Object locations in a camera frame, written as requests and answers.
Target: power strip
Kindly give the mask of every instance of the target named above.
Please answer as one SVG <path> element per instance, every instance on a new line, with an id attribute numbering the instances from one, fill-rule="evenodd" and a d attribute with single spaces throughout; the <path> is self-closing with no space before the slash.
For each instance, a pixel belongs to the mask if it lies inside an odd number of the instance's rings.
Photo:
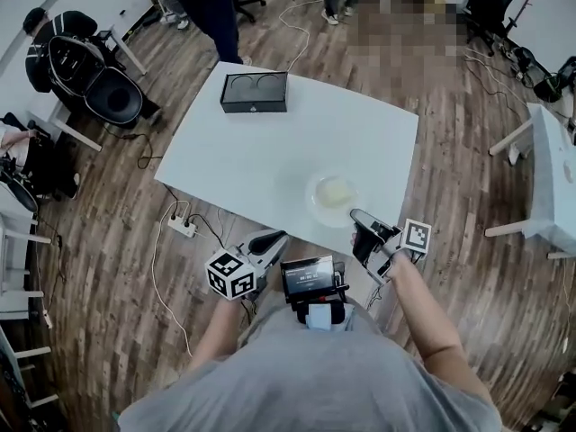
<path id="1" fill-rule="evenodd" d="M 181 216 L 176 216 L 174 219 L 168 219 L 168 226 L 191 239 L 196 233 L 196 226 L 191 222 L 188 227 L 185 226 L 185 219 Z"/>

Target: sneaker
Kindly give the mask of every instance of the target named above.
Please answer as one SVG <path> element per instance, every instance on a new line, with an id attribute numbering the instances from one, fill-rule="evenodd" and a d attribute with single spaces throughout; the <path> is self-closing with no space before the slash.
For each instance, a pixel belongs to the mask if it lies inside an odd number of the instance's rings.
<path id="1" fill-rule="evenodd" d="M 162 118 L 162 109 L 158 109 L 157 111 L 152 113 L 152 115 L 150 115 L 150 117 L 148 118 L 148 122 L 150 123 L 150 126 L 154 126 L 160 121 L 161 118 Z"/>
<path id="2" fill-rule="evenodd" d="M 80 173 L 74 173 L 74 184 L 76 184 L 76 191 L 74 192 L 72 200 L 75 200 L 78 196 L 78 192 L 80 192 Z"/>
<path id="3" fill-rule="evenodd" d="M 511 144 L 508 149 L 508 162 L 513 167 L 516 162 L 518 162 L 518 157 L 520 157 L 520 151 L 516 144 Z"/>
<path id="4" fill-rule="evenodd" d="M 328 22 L 330 25 L 338 25 L 338 15 L 334 14 L 333 16 L 328 16 L 326 14 L 326 9 L 322 10 L 322 17 Z"/>
<path id="5" fill-rule="evenodd" d="M 188 27 L 188 25 L 190 25 L 190 21 L 188 21 L 187 19 L 183 19 L 182 21 L 180 21 L 178 23 L 178 25 L 176 26 L 176 28 L 179 31 L 183 31 L 186 27 Z"/>

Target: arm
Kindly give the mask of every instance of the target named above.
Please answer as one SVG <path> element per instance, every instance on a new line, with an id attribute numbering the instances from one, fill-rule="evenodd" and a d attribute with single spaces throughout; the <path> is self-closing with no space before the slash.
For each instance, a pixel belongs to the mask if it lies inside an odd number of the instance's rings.
<path id="1" fill-rule="evenodd" d="M 389 276 L 428 372 L 492 403 L 488 389 L 466 361 L 455 325 L 432 296 L 419 270 L 403 253 L 398 253 L 393 257 Z"/>
<path id="2" fill-rule="evenodd" d="M 239 336 L 239 300 L 228 301 L 220 298 L 212 314 L 208 328 L 193 353 L 188 371 L 221 356 L 231 356 L 236 352 Z"/>
<path id="3" fill-rule="evenodd" d="M 0 142 L 0 149 L 8 149 L 14 144 L 18 144 L 22 140 L 27 140 L 28 138 L 34 138 L 36 136 L 36 131 L 18 131 L 16 133 L 6 133 L 2 137 Z"/>

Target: wall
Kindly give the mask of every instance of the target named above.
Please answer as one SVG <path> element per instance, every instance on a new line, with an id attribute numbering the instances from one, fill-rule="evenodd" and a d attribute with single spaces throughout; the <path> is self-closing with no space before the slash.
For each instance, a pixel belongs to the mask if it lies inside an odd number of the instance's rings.
<path id="1" fill-rule="evenodd" d="M 467 0 L 448 0 L 449 3 L 465 5 Z M 506 14 L 516 17 L 526 0 L 514 0 Z M 520 16 L 518 27 L 509 34 L 517 45 L 531 50 L 538 62 L 548 71 L 555 72 L 569 56 L 576 55 L 576 31 L 573 19 L 576 0 L 530 0 Z"/>
<path id="2" fill-rule="evenodd" d="M 30 39 L 21 30 L 22 21 L 34 6 L 42 6 L 50 14 L 79 10 L 94 18 L 100 28 L 115 24 L 125 33 L 149 8 L 149 0 L 0 0 L 0 116 L 13 112 L 21 122 L 28 121 L 27 104 L 36 92 L 28 83 L 24 60 Z"/>

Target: white desk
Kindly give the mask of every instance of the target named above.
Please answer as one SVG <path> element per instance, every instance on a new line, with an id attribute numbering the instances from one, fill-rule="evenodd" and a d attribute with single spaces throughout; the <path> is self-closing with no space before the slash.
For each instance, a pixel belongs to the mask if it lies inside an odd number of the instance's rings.
<path id="1" fill-rule="evenodd" d="M 576 256 L 576 147 L 566 129 L 542 105 L 529 104 L 531 118 L 490 148 L 496 155 L 516 143 L 526 150 L 533 136 L 534 191 L 528 220 L 486 229 L 487 237 L 523 232 L 540 235 L 564 253 L 550 259 Z"/>
<path id="2" fill-rule="evenodd" d="M 352 226 L 332 229 L 306 207 L 311 176 L 343 168 L 380 220 L 398 222 L 418 116 L 373 98 L 290 75 L 288 112 L 229 113 L 227 74 L 268 72 L 219 63 L 184 116 L 156 179 L 300 239 L 351 254 Z"/>

